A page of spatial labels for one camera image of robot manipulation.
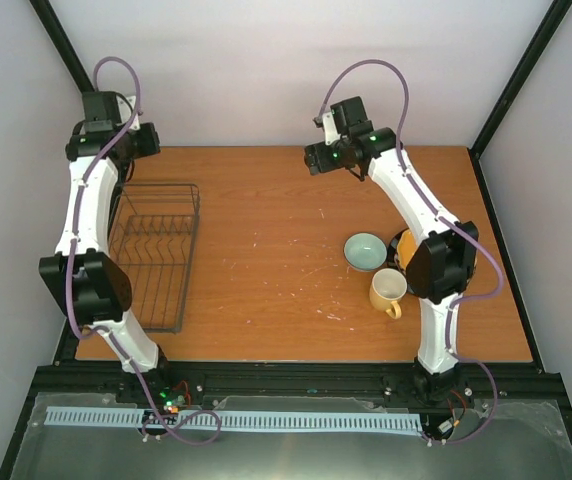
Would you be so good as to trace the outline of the grey wire dish rack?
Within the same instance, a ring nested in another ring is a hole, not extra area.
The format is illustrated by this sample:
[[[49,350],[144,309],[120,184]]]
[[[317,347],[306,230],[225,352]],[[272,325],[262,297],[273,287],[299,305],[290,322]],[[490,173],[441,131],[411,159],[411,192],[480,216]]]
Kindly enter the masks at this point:
[[[151,333],[181,330],[197,233],[194,183],[128,183],[110,216],[110,257],[130,279],[132,310]]]

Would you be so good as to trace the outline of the light green ceramic bowl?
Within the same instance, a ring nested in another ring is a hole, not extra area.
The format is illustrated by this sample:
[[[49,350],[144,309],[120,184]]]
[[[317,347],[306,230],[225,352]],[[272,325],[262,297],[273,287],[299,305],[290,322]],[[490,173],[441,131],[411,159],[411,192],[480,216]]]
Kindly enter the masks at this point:
[[[387,247],[379,237],[360,232],[345,241],[343,254],[348,265],[354,270],[371,272],[385,263]]]

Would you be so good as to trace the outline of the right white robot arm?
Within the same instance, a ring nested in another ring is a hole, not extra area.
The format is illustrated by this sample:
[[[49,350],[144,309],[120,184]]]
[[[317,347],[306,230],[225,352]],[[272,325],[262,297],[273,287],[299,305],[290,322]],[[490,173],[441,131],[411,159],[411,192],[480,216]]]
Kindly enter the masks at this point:
[[[430,397],[458,380],[458,301],[474,274],[479,232],[460,222],[430,191],[412,166],[395,132],[377,129],[363,102],[353,97],[314,118],[324,139],[304,149],[310,173],[345,169],[371,179],[391,200],[410,231],[415,250],[403,268],[421,314],[420,347],[414,364],[417,393]]]

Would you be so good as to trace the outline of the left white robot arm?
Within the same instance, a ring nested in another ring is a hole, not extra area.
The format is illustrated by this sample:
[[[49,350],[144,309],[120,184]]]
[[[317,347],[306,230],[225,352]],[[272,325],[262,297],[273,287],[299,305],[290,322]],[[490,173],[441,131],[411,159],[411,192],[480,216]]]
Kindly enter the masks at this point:
[[[167,400],[174,378],[158,368],[160,347],[133,311],[127,274],[109,253],[110,219],[122,170],[159,153],[151,123],[142,123],[140,97],[113,91],[82,96],[84,119],[65,147],[70,194],[61,237],[38,271],[79,338],[100,335],[127,373],[143,373],[138,388],[152,402]]]

